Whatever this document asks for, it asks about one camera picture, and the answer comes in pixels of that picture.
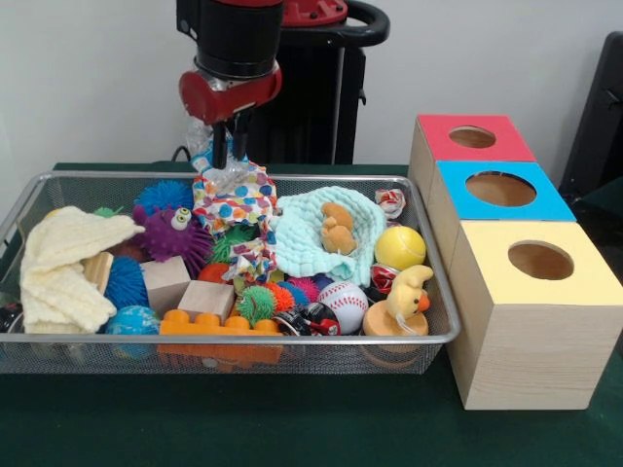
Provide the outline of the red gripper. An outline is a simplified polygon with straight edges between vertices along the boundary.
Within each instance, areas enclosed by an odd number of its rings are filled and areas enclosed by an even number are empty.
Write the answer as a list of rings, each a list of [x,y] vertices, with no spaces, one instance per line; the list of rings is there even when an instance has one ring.
[[[228,144],[225,121],[232,117],[233,156],[242,160],[246,154],[252,111],[273,100],[282,85],[282,73],[275,62],[264,77],[248,81],[220,79],[203,70],[182,74],[178,90],[186,112],[206,125],[213,125],[212,167],[224,169]]]

